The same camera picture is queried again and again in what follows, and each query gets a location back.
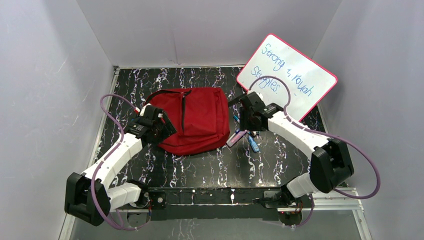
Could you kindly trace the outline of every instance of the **marble surface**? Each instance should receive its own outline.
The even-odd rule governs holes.
[[[141,107],[151,93],[160,89],[220,87],[228,100],[243,93],[236,83],[240,67],[121,69],[114,93]],[[228,109],[238,115],[238,106]],[[124,126],[131,120],[130,106],[112,99],[111,114]],[[318,108],[303,120],[310,128],[324,131]],[[231,134],[238,128],[232,117]],[[118,139],[118,128],[105,122],[97,157],[101,157]],[[307,157],[283,137],[261,132],[255,137],[260,152],[251,151],[247,137],[229,148],[191,156],[175,156],[158,147],[149,147],[125,165],[112,182],[118,186],[129,179],[149,187],[274,187],[308,171]]]

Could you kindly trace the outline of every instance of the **whiteboard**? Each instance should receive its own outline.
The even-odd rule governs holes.
[[[283,80],[290,89],[287,113],[296,120],[306,114],[334,87],[337,77],[274,34],[269,34],[237,76],[237,82],[248,90],[261,76]],[[261,93],[266,105],[287,103],[284,85],[272,78],[257,81],[251,89]]]

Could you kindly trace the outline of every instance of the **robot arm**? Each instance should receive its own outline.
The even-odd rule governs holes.
[[[318,191],[329,193],[354,174],[346,143],[305,131],[307,126],[296,121],[295,126],[283,112],[283,108],[272,103],[264,104],[256,92],[240,99],[240,130],[276,133],[301,150],[310,159],[310,172],[304,173],[281,187],[281,198],[285,204]]]
[[[160,108],[150,104],[144,106],[140,114],[125,128],[123,141],[117,141],[96,163],[81,174],[72,173],[66,181],[65,212],[74,215],[94,226],[103,222],[97,211],[90,188],[97,166],[104,162],[96,174],[95,195],[103,212],[107,215],[111,210],[129,203],[144,206],[149,198],[147,187],[140,182],[130,180],[123,185],[109,189],[113,179],[129,160],[143,149],[145,144],[159,144],[176,129],[167,114]]]

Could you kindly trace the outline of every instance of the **wall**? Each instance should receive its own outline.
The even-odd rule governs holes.
[[[113,67],[75,0],[0,1],[1,239],[57,239]]]
[[[245,64],[275,33],[312,56],[342,0],[77,0],[115,66]]]
[[[380,170],[380,192],[363,201],[373,238],[424,239],[424,2],[343,1],[313,59],[339,79],[321,101],[328,130],[357,143]],[[351,183],[368,194],[374,173],[351,153]]]

